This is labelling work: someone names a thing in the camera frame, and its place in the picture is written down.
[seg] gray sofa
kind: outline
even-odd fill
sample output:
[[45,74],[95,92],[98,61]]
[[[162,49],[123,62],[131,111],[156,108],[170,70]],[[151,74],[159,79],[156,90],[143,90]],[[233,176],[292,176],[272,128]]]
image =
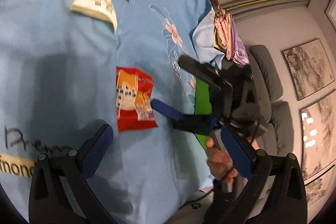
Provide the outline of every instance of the gray sofa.
[[[259,97],[260,111],[268,128],[268,131],[256,138],[256,141],[269,155],[286,156],[293,151],[294,130],[288,102],[279,100],[283,95],[283,88],[275,64],[264,45],[251,46],[248,49],[248,57]],[[273,181],[274,177],[268,178],[250,217],[262,210]],[[243,187],[243,180],[235,180],[233,185],[235,198],[239,196]]]

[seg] metal screw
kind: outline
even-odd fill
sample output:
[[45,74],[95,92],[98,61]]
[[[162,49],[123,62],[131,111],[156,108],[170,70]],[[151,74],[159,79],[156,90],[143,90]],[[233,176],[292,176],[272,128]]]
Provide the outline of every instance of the metal screw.
[[46,155],[45,154],[41,154],[40,156],[39,156],[39,160],[44,160],[46,158]]
[[262,149],[258,149],[257,150],[257,154],[259,155],[259,156],[264,156],[264,155],[266,155],[266,153],[265,153],[265,151],[264,150],[262,150]]
[[75,156],[76,154],[77,154],[77,150],[76,150],[76,149],[70,150],[69,153],[68,153],[68,155],[69,155],[70,157],[73,157],[73,156]]
[[292,160],[295,160],[295,159],[296,159],[296,156],[295,156],[293,153],[289,153],[288,156],[289,156],[289,158],[292,159]]

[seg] purple cloth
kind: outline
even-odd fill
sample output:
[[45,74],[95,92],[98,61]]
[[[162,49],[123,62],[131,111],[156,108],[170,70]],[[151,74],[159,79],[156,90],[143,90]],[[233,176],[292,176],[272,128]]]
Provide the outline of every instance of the purple cloth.
[[246,49],[236,30],[235,22],[233,19],[231,21],[231,38],[234,48],[232,60],[241,65],[249,64],[249,58],[247,56]]

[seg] green board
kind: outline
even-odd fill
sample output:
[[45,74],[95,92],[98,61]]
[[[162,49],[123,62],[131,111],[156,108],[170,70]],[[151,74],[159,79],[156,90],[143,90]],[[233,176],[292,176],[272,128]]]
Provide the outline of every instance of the green board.
[[[195,99],[195,114],[211,114],[212,107],[210,104],[209,86],[199,79],[196,79],[196,99]],[[204,150],[207,149],[205,142],[207,136],[195,134],[199,143]]]

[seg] yellow snack package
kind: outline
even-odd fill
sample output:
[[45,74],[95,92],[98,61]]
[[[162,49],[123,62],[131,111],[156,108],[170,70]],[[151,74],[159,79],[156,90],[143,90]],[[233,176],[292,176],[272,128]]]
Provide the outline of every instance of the yellow snack package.
[[117,30],[117,16],[111,0],[74,0],[70,10],[110,22],[114,31]]

